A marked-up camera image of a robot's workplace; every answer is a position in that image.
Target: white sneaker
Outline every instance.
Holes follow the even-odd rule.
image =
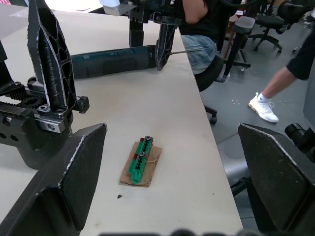
[[[258,98],[258,92],[256,96],[249,102],[249,107],[252,108],[262,119],[271,122],[277,123],[279,121],[278,117],[272,112],[275,104],[270,100],[261,101]]]

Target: terminal block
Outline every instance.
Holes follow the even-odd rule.
[[[146,166],[146,162],[150,155],[151,148],[153,146],[153,138],[146,136],[140,139],[136,153],[134,154],[132,163],[129,167],[129,174],[131,174],[131,181],[134,183],[140,183],[141,178]]]

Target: white sock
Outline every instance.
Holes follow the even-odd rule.
[[[260,95],[258,95],[258,100],[259,100],[260,102],[266,102],[266,101],[268,101],[268,100],[270,100],[270,99],[264,97],[264,95],[262,95],[262,93],[260,93]]]

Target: black shirt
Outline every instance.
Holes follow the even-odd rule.
[[[197,24],[192,25],[185,22],[183,0],[175,0],[175,11],[178,17],[183,19],[179,30],[182,35],[204,35],[217,43],[219,37],[218,20],[220,4],[218,4],[218,0],[205,0],[205,3],[208,6],[208,13]]]

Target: chair wheel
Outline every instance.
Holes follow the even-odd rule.
[[[217,117],[211,117],[210,124],[216,124],[216,123],[217,123]]]

